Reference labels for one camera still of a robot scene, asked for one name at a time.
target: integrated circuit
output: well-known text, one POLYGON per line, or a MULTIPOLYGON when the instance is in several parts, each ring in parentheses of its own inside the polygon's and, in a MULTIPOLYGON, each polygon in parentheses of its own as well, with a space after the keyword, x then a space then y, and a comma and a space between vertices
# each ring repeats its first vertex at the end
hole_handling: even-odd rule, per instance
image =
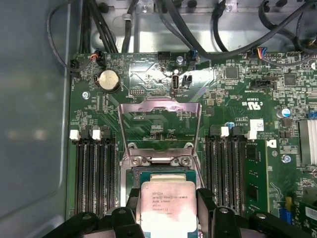
POLYGON ((294 73, 285 73, 284 74, 284 85, 285 86, 296 86, 296 74, 294 73))
POLYGON ((248 145, 246 148, 246 157, 248 160, 258 160, 258 150, 255 145, 248 145))
POLYGON ((227 79, 237 79, 239 76, 237 67, 227 67, 226 68, 226 78, 227 79))
POLYGON ((258 188, 256 186, 254 186, 253 184, 249 184, 248 188, 247 188, 247 194, 248 196, 257 201, 259 198, 259 194, 258 194, 258 188))

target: mounting screw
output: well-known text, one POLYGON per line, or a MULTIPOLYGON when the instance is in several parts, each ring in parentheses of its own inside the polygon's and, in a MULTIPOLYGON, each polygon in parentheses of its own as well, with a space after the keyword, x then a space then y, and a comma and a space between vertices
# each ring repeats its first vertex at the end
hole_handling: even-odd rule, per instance
POLYGON ((189 157, 183 157, 183 158, 181 158, 181 159, 180 159, 180 164, 181 164, 182 166, 189 166, 189 164, 190 164, 190 159, 189 159, 189 157))
POLYGON ((289 155, 283 155, 282 162, 288 164, 292 161, 292 158, 289 155))
POLYGON ((184 62, 184 57, 183 57, 183 56, 178 56, 178 57, 176 58, 176 63, 182 64, 183 62, 184 62))
POLYGON ((90 93, 89 92, 83 92, 83 94, 81 96, 83 97, 83 99, 87 100, 90 97, 90 93))
POLYGON ((222 213, 228 213, 229 211, 228 211, 228 209, 226 209, 226 208, 221 208, 221 209, 220 209, 220 212, 222 212, 222 213))
POLYGON ((226 6, 226 11, 227 11, 227 12, 230 12, 231 10, 232 10, 232 6, 231 6, 231 5, 227 5, 227 6, 226 6))
POLYGON ((260 219, 265 219, 266 215, 262 214, 262 213, 257 213, 256 216, 260 219))
POLYGON ((135 156, 131 159, 131 163, 134 165, 134 166, 139 166, 141 164, 141 158, 138 157, 138 156, 135 156))
POLYGON ((91 218, 91 216, 88 215, 88 214, 86 214, 85 216, 83 216, 83 220, 88 220, 88 219, 90 219, 90 218, 91 218))
POLYGON ((143 5, 143 6, 141 7, 141 10, 142 10, 143 13, 147 13, 147 12, 148 12, 148 6, 143 5))

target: wire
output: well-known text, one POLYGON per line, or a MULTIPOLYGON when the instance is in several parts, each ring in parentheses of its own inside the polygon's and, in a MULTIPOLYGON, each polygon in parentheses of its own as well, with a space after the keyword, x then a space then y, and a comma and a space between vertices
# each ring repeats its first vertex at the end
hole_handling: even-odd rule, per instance
POLYGON ((106 51, 107 53, 113 53, 113 51, 112 51, 111 48, 110 48, 109 40, 108 40, 108 38, 106 37, 106 35, 105 35, 104 31, 103 31, 103 28, 102 28, 102 26, 100 25, 99 20, 98 20, 97 16, 95 15, 95 12, 94 12, 94 10, 93 10, 91 4, 88 4, 88 8, 89 8, 89 10, 90 10, 90 12, 91 12, 91 16, 93 17, 93 20, 94 20, 95 25, 96 25, 96 27, 97 27, 97 30, 98 30, 98 32, 99 32, 100 39, 101 39, 101 41, 103 42, 105 51, 106 51))
MULTIPOLYGON (((133 14, 134 9, 137 5, 139 0, 132 0, 127 14, 133 14)), ((122 43, 122 48, 121 48, 121 52, 122 53, 128 53, 129 51, 129 46, 130 46, 130 40, 131 40, 131 34, 132 34, 132 22, 130 20, 126 20, 125 21, 125 33, 124 33, 124 39, 123 39, 123 43, 122 43)))
POLYGON ((221 18, 225 8, 226 8, 226 0, 223 0, 216 5, 211 15, 211 19, 213 20, 213 23, 212 23, 213 37, 222 52, 229 51, 226 48, 226 46, 224 46, 220 38, 219 29, 218 29, 219 19, 221 18))
POLYGON ((105 19, 103 18, 103 16, 101 15, 101 13, 100 13, 100 11, 98 9, 98 5, 96 3, 96 0, 87 0, 87 1, 88 1, 88 5, 90 6, 91 15, 95 16, 95 18, 98 20, 98 22, 100 23, 104 34, 106 35, 106 37, 107 37, 107 39, 109 41, 109 47, 111 49, 111 53, 118 53, 118 49, 117 49, 117 46, 115 45, 115 42, 114 42, 114 39, 112 37, 111 31, 110 31, 105 19))
POLYGON ((238 54, 242 54, 246 51, 249 51, 250 49, 254 48, 255 46, 259 46, 272 38, 276 33, 279 32, 280 29, 284 28, 288 23, 290 23, 293 19, 295 19, 299 14, 301 14, 303 11, 307 10, 309 7, 311 7, 314 2, 306 2, 304 3, 300 8, 298 8, 296 11, 294 11, 291 15, 289 15, 285 20, 283 20, 278 26, 276 26, 273 30, 271 30, 269 33, 264 35, 263 37, 259 38, 258 40, 254 41, 251 44, 248 44, 247 46, 244 46, 242 48, 239 48, 237 50, 226 52, 226 53, 211 53, 208 54, 204 48, 199 44, 199 42, 195 39, 193 34, 188 29, 186 23, 180 16, 177 9, 174 7, 172 0, 164 0, 164 3, 169 11, 170 16, 172 17, 175 25, 179 29, 179 31, 182 33, 182 35, 188 40, 188 42, 198 51, 198 53, 209 60, 221 60, 221 59, 227 59, 231 58, 233 56, 236 56, 238 54))
MULTIPOLYGON (((275 27, 277 27, 276 24, 274 24, 273 22, 271 22, 266 14, 265 14, 265 11, 264 11, 264 7, 268 4, 268 1, 267 0, 264 0, 260 7, 259 7, 259 18, 260 18, 260 21, 261 23, 268 29, 268 30, 273 30, 275 27)), ((282 28, 278 34, 282 35, 282 36, 285 36, 286 38, 288 38, 294 45, 295 47, 295 50, 299 50, 299 45, 297 44, 297 41, 296 41, 296 35, 293 34, 292 32, 282 28)))
POLYGON ((83 1, 82 17, 80 23, 80 41, 79 41, 79 53, 90 53, 90 34, 91 34, 91 22, 90 12, 87 6, 87 1, 83 1))
POLYGON ((302 27, 304 15, 305 15, 305 13, 303 12, 300 15, 300 17, 298 18, 298 21, 297 21, 297 26, 296 26, 296 36, 297 36, 296 40, 297 40, 297 44, 299 45, 299 48, 303 52, 305 52, 307 54, 316 55, 317 54, 317 49, 311 50, 311 49, 305 48, 305 47, 302 46, 301 41, 300 41, 301 27, 302 27))
POLYGON ((262 60, 264 62, 267 62, 267 63, 272 64, 272 65, 277 66, 277 67, 292 67, 292 66, 297 66, 297 65, 306 63, 306 62, 310 61, 313 57, 314 57, 314 55, 310 55, 307 58, 302 59, 302 60, 297 61, 297 62, 294 62, 294 63, 277 63, 277 62, 274 62, 274 61, 271 61, 271 60, 268 60, 265 58, 263 58, 262 60))
POLYGON ((52 37, 52 29, 51 29, 51 21, 52 21, 52 17, 53 15, 58 11, 60 10, 61 8, 63 7, 66 7, 68 6, 69 4, 72 4, 74 1, 76 0, 68 0, 67 2, 65 3, 62 3, 58 6, 56 6, 52 11, 49 12, 48 14, 48 17, 47 17, 47 20, 46 20, 46 32, 48 34, 48 40, 49 40, 49 44, 50 44, 50 47, 53 51, 53 54, 54 56, 57 58, 58 62, 63 66, 65 67, 67 70, 71 71, 71 72, 80 72, 82 71, 83 69, 85 69, 89 64, 90 64, 90 60, 83 63, 82 66, 80 68, 72 68, 70 66, 68 66, 64 61, 63 59, 61 58, 61 56, 59 55, 57 49, 56 49, 56 46, 54 44, 54 40, 53 40, 53 37, 52 37))
POLYGON ((176 37, 178 37, 190 50, 194 50, 193 46, 189 44, 189 42, 182 36, 173 26, 172 24, 165 18, 162 7, 163 4, 160 0, 155 0, 156 5, 158 6, 158 15, 162 23, 166 26, 166 28, 173 33, 176 37))

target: heatsink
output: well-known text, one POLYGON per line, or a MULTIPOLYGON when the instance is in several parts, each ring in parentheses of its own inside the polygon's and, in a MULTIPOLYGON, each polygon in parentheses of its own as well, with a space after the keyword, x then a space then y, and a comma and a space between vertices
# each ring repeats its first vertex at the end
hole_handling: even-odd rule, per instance
POLYGON ((302 164, 317 165, 317 120, 299 122, 302 164))

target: chip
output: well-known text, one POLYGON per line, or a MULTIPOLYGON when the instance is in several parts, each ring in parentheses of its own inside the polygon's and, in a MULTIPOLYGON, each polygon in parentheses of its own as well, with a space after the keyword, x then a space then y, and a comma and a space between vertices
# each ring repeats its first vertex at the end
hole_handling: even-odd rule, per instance
POLYGON ((285 86, 296 86, 296 74, 294 73, 284 74, 284 84, 285 86))
POLYGON ((247 146, 246 156, 247 156, 248 160, 257 161, 259 159, 256 145, 248 145, 247 146))
POLYGON ((214 105, 214 99, 212 99, 212 98, 207 98, 207 105, 208 106, 213 106, 214 105))
POLYGON ((255 187, 255 186, 252 185, 252 184, 249 184, 248 189, 247 189, 247 194, 248 194, 248 196, 249 196, 251 199, 253 199, 253 200, 255 200, 255 201, 257 201, 258 198, 259 198, 258 188, 255 187))
POLYGON ((226 77, 230 79, 238 78, 238 68, 237 67, 228 67, 226 68, 226 77))
POLYGON ((282 127, 291 127, 293 125, 293 120, 290 118, 281 119, 282 127))
POLYGON ((206 112, 208 115, 214 116, 214 108, 207 108, 206 112))

